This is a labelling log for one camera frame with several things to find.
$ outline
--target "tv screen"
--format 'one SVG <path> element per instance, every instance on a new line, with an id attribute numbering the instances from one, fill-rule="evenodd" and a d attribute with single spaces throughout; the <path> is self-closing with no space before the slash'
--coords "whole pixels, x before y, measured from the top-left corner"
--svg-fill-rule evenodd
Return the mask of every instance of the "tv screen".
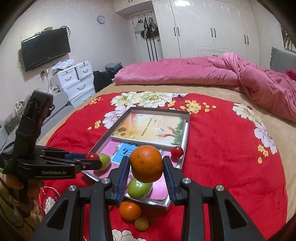
<path id="1" fill-rule="evenodd" d="M 71 50 L 66 28 L 50 30 L 22 41 L 22 57 L 26 72 L 69 52 Z"/>

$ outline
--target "red blanket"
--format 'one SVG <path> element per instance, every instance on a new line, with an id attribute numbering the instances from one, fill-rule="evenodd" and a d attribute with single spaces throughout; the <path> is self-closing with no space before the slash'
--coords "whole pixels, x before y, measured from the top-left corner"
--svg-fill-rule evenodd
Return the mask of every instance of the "red blanket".
<path id="1" fill-rule="evenodd" d="M 129 106 L 189 111 L 185 176 L 201 185 L 225 186 L 266 239 L 286 223 L 287 194 L 280 154 L 260 118 L 238 103 L 199 94 L 146 91 L 102 95 L 74 112 L 47 145 L 87 153 Z M 82 173 L 72 180 L 46 181 L 39 196 L 41 210 L 47 213 L 68 186 L 85 187 L 92 183 Z M 183 207 L 171 205 L 166 212 L 142 205 L 142 212 L 150 223 L 145 232 L 136 230 L 133 222 L 123 220 L 117 207 L 110 211 L 116 241 L 180 240 Z M 205 224 L 206 240 L 210 240 L 207 216 Z M 85 240 L 89 239 L 88 226 L 89 207 L 86 207 Z"/>
<path id="2" fill-rule="evenodd" d="M 263 69 L 237 54 L 164 59 L 121 69 L 116 85 L 219 85 L 246 94 L 275 116 L 296 122 L 296 85 L 285 74 Z"/>

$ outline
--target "cherry tomato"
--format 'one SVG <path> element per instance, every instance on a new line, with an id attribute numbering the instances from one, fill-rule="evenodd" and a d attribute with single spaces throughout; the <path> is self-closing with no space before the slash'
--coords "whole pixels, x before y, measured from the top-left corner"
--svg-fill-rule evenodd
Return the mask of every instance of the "cherry tomato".
<path id="1" fill-rule="evenodd" d="M 89 160 L 100 160 L 100 157 L 97 153 L 88 153 L 85 157 L 85 159 Z"/>
<path id="2" fill-rule="evenodd" d="M 170 154 L 171 154 L 171 158 L 173 160 L 176 160 L 176 159 L 180 158 L 184 154 L 184 152 L 183 152 L 183 149 L 180 146 L 175 146 L 170 151 Z"/>

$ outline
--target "screw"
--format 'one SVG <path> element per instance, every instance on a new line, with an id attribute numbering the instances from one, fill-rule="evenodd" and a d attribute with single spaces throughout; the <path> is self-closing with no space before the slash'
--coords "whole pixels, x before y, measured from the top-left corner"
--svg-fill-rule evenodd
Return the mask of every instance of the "screw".
<path id="1" fill-rule="evenodd" d="M 102 179 L 103 184 L 108 184 L 109 182 L 110 182 L 110 179 L 107 177 Z"/>
<path id="2" fill-rule="evenodd" d="M 188 177 L 185 177 L 182 179 L 182 182 L 188 184 L 188 183 L 191 183 L 191 179 Z"/>
<path id="3" fill-rule="evenodd" d="M 221 192 L 224 190 L 224 187 L 222 185 L 217 185 L 216 189 Z"/>
<path id="4" fill-rule="evenodd" d="M 73 192 L 77 189 L 77 187 L 75 185 L 71 185 L 68 189 L 70 192 Z"/>

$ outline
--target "book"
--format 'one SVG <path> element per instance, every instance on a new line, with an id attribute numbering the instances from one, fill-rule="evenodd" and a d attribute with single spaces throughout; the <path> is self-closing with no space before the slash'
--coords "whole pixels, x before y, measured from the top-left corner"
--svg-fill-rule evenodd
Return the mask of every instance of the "book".
<path id="1" fill-rule="evenodd" d="M 184 124 L 182 117 L 130 113 L 112 136 L 127 141 L 180 146 Z"/>

